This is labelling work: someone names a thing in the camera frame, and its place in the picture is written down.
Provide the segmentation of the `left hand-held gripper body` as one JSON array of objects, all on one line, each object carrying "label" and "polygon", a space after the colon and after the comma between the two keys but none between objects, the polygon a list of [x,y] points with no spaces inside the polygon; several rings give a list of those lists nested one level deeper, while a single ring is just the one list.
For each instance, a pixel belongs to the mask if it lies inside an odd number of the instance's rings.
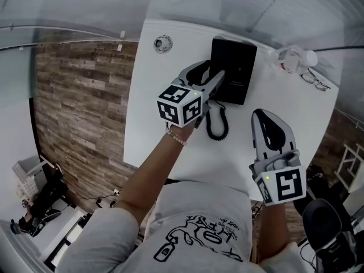
[{"label": "left hand-held gripper body", "polygon": [[189,85],[186,79],[174,79],[156,99],[161,119],[177,127],[186,126],[202,115],[202,106],[212,90],[212,82]]}]

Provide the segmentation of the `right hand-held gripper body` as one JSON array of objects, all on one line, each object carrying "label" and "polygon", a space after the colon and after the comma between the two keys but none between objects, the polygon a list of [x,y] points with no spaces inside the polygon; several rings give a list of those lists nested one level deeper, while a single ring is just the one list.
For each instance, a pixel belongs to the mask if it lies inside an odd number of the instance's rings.
[{"label": "right hand-held gripper body", "polygon": [[298,150],[291,150],[249,166],[266,206],[284,204],[306,196],[305,166]]}]

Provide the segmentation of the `black telephone handset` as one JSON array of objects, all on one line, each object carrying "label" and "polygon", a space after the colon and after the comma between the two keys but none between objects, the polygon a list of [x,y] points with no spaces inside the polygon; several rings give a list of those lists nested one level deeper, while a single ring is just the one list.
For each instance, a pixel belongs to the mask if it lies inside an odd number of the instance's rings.
[{"label": "black telephone handset", "polygon": [[212,49],[210,56],[210,78],[217,75],[220,71],[224,71],[224,79],[218,91],[213,96],[214,100],[228,102],[228,58],[229,58],[228,40],[221,36],[215,36],[212,40]]}]

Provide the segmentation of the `person's left forearm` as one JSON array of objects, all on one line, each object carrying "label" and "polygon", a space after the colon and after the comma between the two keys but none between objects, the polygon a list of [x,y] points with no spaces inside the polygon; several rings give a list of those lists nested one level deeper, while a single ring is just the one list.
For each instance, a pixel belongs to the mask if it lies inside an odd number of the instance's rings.
[{"label": "person's left forearm", "polygon": [[194,128],[195,122],[192,122],[183,128],[172,126],[165,132],[122,187],[117,208],[132,214],[147,213],[151,209]]}]

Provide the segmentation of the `person's right forearm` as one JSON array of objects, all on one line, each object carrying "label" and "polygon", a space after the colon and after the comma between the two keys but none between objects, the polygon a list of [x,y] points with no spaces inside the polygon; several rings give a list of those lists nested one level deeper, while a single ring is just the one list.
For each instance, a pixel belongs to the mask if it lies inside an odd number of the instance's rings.
[{"label": "person's right forearm", "polygon": [[285,249],[290,243],[284,204],[265,206],[261,212],[258,259],[262,263]]}]

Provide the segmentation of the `black telephone base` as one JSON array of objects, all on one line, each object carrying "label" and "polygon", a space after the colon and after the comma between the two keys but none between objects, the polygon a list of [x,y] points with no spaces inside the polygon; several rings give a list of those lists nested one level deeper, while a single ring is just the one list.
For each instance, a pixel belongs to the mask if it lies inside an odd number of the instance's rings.
[{"label": "black telephone base", "polygon": [[257,54],[257,46],[248,41],[228,40],[223,101],[244,105]]}]

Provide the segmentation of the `white table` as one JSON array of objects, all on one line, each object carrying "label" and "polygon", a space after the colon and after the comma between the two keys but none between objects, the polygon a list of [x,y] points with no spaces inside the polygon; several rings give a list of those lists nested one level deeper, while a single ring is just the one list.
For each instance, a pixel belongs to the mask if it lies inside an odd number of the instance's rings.
[{"label": "white table", "polygon": [[[153,48],[161,35],[173,40],[165,54]],[[165,133],[156,99],[186,67],[210,58],[215,36],[240,41],[241,37],[216,28],[172,20],[146,19],[143,24],[127,105],[123,160],[139,167]],[[300,161],[307,166],[325,134],[338,95],[338,87],[320,76],[330,86],[317,90],[297,74],[271,66],[271,48],[257,44],[257,55],[244,105],[226,105],[229,133],[222,141],[208,137],[202,122],[184,147],[170,178],[209,180],[241,189],[253,200],[261,193],[251,177],[249,165],[256,153],[253,147],[251,115],[255,109],[268,110],[292,129]]]}]

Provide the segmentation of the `black office chair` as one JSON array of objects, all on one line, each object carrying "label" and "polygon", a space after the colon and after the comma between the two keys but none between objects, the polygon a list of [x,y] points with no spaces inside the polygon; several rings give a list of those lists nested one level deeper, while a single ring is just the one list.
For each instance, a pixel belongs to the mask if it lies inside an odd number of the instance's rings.
[{"label": "black office chair", "polygon": [[329,202],[321,198],[311,201],[302,218],[307,240],[316,254],[318,273],[343,273],[356,265],[353,229],[344,227]]}]

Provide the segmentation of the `black-framed glasses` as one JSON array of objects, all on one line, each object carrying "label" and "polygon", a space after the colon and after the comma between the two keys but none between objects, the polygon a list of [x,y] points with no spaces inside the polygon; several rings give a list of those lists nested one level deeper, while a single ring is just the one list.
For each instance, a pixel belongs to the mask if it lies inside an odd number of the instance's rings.
[{"label": "black-framed glasses", "polygon": [[327,84],[323,83],[322,81],[320,81],[316,75],[310,71],[309,69],[307,69],[306,71],[304,71],[302,74],[300,74],[300,77],[307,83],[313,85],[317,90],[322,91],[322,92],[326,92],[327,90],[330,89],[330,86],[328,86]]}]

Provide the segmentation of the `white wooden rack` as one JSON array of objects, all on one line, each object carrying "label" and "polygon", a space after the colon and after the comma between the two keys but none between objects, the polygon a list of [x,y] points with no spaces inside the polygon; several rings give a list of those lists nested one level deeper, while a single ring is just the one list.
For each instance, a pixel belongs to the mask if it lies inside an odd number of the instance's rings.
[{"label": "white wooden rack", "polygon": [[364,187],[364,147],[356,144],[356,149],[344,144],[344,154],[334,172],[349,193]]}]

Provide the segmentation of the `clear plastic water bottle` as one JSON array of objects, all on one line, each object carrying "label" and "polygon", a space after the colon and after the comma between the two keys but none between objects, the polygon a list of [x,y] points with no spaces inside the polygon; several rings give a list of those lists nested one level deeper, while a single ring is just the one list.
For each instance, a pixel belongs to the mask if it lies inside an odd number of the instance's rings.
[{"label": "clear plastic water bottle", "polygon": [[318,64],[318,57],[313,50],[304,50],[296,45],[290,45],[271,51],[268,62],[280,71],[302,75],[310,67]]}]

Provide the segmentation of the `person's white printed t-shirt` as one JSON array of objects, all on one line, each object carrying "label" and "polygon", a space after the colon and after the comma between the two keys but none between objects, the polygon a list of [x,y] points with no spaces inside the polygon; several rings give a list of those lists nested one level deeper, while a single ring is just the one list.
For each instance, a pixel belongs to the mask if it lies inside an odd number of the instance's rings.
[{"label": "person's white printed t-shirt", "polygon": [[128,211],[95,210],[56,273],[305,273],[296,243],[251,263],[251,230],[246,194],[181,181],[163,187],[140,245]]}]

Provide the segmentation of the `white venetian blind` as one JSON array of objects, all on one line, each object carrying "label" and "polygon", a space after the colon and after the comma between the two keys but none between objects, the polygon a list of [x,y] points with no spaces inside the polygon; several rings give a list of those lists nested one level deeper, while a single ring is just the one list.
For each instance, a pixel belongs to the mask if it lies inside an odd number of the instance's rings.
[{"label": "white venetian blind", "polygon": [[39,19],[139,36],[145,19],[176,20],[244,32],[269,0],[43,0]]},{"label": "white venetian blind", "polygon": [[364,60],[364,0],[272,0],[254,31],[274,46],[297,45],[329,57]]}]

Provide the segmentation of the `black stand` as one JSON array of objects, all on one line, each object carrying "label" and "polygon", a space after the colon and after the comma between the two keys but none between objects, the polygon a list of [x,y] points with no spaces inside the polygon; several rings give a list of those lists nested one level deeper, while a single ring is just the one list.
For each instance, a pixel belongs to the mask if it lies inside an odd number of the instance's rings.
[{"label": "black stand", "polygon": [[62,178],[63,173],[57,165],[55,173],[47,180],[32,205],[26,200],[22,201],[27,212],[17,223],[12,222],[11,229],[14,234],[28,234],[35,237],[46,224],[61,215],[61,211],[52,209],[52,206],[68,190]]}]

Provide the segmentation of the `white plastic basket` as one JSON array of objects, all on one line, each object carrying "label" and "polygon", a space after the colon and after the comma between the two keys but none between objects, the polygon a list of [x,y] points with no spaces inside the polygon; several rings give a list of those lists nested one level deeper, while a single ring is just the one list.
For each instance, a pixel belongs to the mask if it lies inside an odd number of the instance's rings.
[{"label": "white plastic basket", "polygon": [[22,192],[21,198],[33,201],[44,184],[44,173],[39,157],[33,155],[18,160],[12,169],[18,181],[18,191]]}]

